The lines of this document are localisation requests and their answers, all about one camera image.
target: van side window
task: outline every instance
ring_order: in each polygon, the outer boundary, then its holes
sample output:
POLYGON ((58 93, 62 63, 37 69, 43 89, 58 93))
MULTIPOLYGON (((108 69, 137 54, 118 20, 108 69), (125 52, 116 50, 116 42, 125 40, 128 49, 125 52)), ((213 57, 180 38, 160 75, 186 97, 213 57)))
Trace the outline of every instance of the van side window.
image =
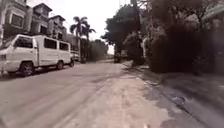
POLYGON ((60 50, 68 51, 68 44, 60 43, 60 50))
POLYGON ((57 42, 50 39, 44 39, 44 47, 49 49, 57 49, 57 42))
POLYGON ((33 48, 33 39, 28 37, 19 37, 16 40, 16 47, 33 48))

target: van tire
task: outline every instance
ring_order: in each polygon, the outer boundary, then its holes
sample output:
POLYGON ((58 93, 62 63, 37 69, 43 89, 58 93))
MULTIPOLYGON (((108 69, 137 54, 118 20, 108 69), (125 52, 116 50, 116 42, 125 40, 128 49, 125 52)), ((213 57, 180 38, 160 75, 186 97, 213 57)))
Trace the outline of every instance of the van tire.
POLYGON ((32 62, 23 62, 20 65, 20 73, 23 77, 31 76, 34 74, 34 66, 32 62))
POLYGON ((74 65, 75 65, 74 60, 71 60, 71 62, 70 62, 70 64, 69 64, 69 66, 70 66, 70 67, 74 67, 74 65))
POLYGON ((58 70, 62 70, 64 68, 64 63, 63 61, 58 61, 57 65, 56 65, 56 68, 58 70))

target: van headlight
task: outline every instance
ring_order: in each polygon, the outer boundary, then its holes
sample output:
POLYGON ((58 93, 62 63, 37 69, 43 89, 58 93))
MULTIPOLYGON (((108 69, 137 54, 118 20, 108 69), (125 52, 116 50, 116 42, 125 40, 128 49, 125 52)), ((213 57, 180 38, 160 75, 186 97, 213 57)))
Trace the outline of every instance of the van headlight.
POLYGON ((6 58, 6 55, 0 55, 0 60, 2 60, 2 61, 4 61, 4 60, 6 60, 7 58, 6 58))

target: sky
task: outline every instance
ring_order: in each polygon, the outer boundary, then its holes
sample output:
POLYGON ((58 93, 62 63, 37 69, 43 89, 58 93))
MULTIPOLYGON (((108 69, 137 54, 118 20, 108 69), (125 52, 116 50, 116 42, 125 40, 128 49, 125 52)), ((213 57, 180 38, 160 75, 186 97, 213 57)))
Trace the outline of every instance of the sky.
MULTIPOLYGON (((129 0, 28 0, 28 5, 33 7, 39 3, 47 4, 53 9, 50 16, 61 15, 66 19, 64 26, 67 29, 74 23, 74 16, 86 16, 91 27, 96 30, 96 33, 90 35, 90 39, 99 39, 105 33, 106 19, 113 17, 120 5, 128 2, 129 0)), ((110 46, 108 52, 112 54, 113 50, 110 46)))

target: building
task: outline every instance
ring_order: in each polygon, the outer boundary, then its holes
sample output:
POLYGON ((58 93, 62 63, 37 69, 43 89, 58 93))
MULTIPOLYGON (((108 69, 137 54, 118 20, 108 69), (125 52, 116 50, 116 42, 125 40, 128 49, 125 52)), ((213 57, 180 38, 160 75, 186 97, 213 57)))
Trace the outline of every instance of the building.
POLYGON ((52 11, 46 4, 41 3, 33 8, 31 30, 32 34, 49 35, 48 21, 49 13, 52 11))
POLYGON ((27 6, 26 0, 2 0, 1 8, 4 8, 2 16, 4 22, 4 38, 17 33, 28 33, 31 24, 32 8, 27 6))
POLYGON ((47 35, 59 40, 66 40, 65 19, 62 16, 49 18, 52 11, 41 3, 31 8, 27 0, 0 0, 0 10, 4 28, 4 38, 16 34, 47 35))
POLYGON ((65 19, 60 16, 51 17, 48 21, 48 32, 50 36, 55 39, 65 40, 67 29, 63 26, 65 19))

